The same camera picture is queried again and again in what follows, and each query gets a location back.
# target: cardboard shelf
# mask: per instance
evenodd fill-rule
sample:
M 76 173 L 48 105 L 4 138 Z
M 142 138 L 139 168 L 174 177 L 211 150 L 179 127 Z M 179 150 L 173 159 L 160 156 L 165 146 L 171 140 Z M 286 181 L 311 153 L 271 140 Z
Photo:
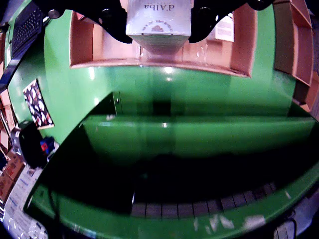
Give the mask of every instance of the cardboard shelf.
M 127 0 L 121 1 L 127 6 Z M 124 44 L 101 26 L 72 13 L 70 67 L 89 66 L 173 66 L 251 77 L 257 40 L 257 12 L 247 4 L 234 12 L 235 41 L 204 39 L 189 43 L 174 55 L 152 55 L 135 41 Z
M 313 109 L 313 106 L 318 97 L 318 94 L 319 94 L 319 77 L 317 72 L 314 72 L 313 80 L 311 82 L 311 86 L 308 90 L 308 94 L 306 98 L 306 103 L 310 111 Z
M 305 0 L 275 0 L 274 5 L 287 2 L 293 6 L 295 11 L 299 12 L 300 16 L 298 16 L 298 18 L 302 17 L 303 19 L 300 20 L 305 21 L 305 23 L 311 27 L 310 15 Z
M 275 68 L 310 86 L 314 47 L 313 31 L 291 2 L 274 5 L 276 19 Z

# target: white box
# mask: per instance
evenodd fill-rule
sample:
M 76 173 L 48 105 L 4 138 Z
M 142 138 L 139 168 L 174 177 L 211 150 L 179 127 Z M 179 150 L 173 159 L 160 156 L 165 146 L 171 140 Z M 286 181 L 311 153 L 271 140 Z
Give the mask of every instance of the white box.
M 191 34 L 190 0 L 129 0 L 126 35 L 153 54 L 177 52 Z
M 235 41 L 234 16 L 232 13 L 221 19 L 208 35 L 207 40 Z

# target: black keyboard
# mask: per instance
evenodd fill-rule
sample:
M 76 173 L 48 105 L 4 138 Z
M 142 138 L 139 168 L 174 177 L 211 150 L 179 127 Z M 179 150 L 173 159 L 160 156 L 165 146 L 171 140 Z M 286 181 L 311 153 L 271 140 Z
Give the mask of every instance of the black keyboard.
M 38 34 L 42 28 L 42 13 L 39 8 L 30 13 L 28 18 L 21 24 L 14 27 L 12 38 L 12 56 L 28 42 L 33 36 Z

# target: blue object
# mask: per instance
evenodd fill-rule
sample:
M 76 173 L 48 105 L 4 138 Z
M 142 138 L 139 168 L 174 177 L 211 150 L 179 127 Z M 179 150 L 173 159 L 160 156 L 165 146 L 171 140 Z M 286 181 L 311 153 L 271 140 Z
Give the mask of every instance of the blue object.
M 41 142 L 41 149 L 45 155 L 49 155 L 52 150 L 54 150 L 54 138 L 53 137 L 45 137 Z

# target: red object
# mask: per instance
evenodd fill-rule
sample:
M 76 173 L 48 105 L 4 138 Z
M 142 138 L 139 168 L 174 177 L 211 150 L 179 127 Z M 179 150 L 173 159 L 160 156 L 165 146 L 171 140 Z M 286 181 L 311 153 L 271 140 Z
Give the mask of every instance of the red object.
M 44 143 L 43 145 L 41 145 L 41 149 L 43 152 L 45 152 L 48 149 L 48 145 Z

